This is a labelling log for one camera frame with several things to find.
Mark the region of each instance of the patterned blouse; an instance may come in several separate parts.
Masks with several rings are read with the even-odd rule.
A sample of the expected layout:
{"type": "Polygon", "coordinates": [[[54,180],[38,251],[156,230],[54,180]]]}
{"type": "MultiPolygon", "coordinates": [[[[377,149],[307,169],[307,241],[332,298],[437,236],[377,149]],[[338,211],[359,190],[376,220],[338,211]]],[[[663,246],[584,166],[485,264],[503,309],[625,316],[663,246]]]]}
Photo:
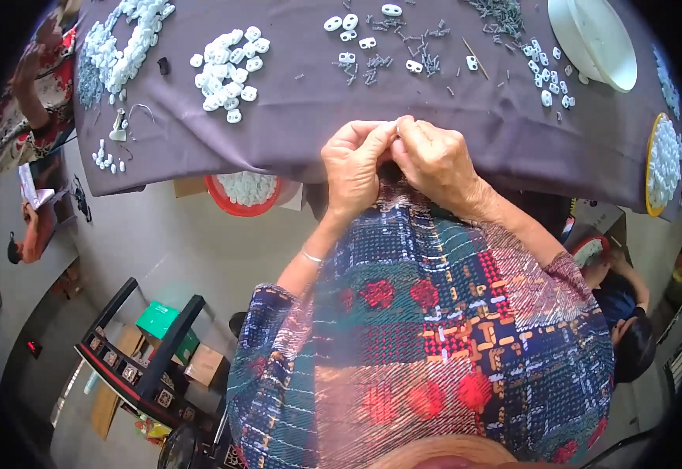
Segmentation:
{"type": "Polygon", "coordinates": [[[609,330],[573,258],[541,268],[503,228],[383,187],[301,298],[260,285],[227,390],[252,469],[364,467],[480,435],[577,463],[607,424],[609,330]]]}
{"type": "Polygon", "coordinates": [[[50,122],[31,130],[26,117],[12,96],[10,85],[0,101],[0,174],[21,164],[43,158],[52,151],[72,126],[73,52],[75,28],[64,33],[63,42],[44,52],[36,76],[36,91],[50,122]]]}

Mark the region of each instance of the orange shirt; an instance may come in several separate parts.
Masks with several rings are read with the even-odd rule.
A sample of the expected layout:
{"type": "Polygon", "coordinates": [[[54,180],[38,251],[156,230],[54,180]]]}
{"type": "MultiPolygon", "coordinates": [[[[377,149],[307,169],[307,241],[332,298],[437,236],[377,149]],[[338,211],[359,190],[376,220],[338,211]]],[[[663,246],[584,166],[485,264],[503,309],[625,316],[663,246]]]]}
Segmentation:
{"type": "Polygon", "coordinates": [[[44,254],[49,239],[54,231],[54,207],[52,205],[43,205],[36,210],[38,222],[36,228],[31,226],[28,222],[26,230],[26,240],[23,242],[23,262],[26,264],[34,263],[44,254]]]}

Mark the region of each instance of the black hair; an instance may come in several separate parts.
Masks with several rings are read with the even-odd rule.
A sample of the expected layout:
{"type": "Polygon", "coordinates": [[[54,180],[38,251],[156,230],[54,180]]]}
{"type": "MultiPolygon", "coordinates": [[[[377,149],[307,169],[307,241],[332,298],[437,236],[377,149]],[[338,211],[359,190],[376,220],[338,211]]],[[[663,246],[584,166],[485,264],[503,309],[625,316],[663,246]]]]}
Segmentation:
{"type": "Polygon", "coordinates": [[[13,264],[20,262],[23,259],[23,255],[18,251],[17,243],[15,242],[15,233],[10,231],[10,242],[8,243],[8,260],[13,264]]]}
{"type": "Polygon", "coordinates": [[[651,366],[656,356],[653,323],[645,314],[637,317],[615,347],[615,384],[635,381],[651,366]]]}

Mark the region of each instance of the woman's left hand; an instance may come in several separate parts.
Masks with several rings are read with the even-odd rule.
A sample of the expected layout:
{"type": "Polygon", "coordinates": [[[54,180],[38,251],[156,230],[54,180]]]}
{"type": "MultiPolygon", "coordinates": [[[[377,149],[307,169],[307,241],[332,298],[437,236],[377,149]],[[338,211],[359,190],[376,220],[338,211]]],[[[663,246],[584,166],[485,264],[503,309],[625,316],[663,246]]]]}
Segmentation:
{"type": "Polygon", "coordinates": [[[395,138],[395,121],[352,121],[330,137],[320,151],[328,175],[327,215],[349,224],[377,200],[378,159],[395,138]]]}

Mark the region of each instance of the white bowl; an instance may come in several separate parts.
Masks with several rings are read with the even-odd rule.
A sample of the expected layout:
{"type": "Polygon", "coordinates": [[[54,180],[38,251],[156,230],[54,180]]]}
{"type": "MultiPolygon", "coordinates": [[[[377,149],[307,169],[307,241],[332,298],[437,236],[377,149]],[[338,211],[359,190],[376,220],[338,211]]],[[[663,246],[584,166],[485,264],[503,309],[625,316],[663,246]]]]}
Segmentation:
{"type": "Polygon", "coordinates": [[[562,51],[581,73],[622,93],[633,89],[633,43],[607,0],[549,0],[547,10],[562,51]]]}

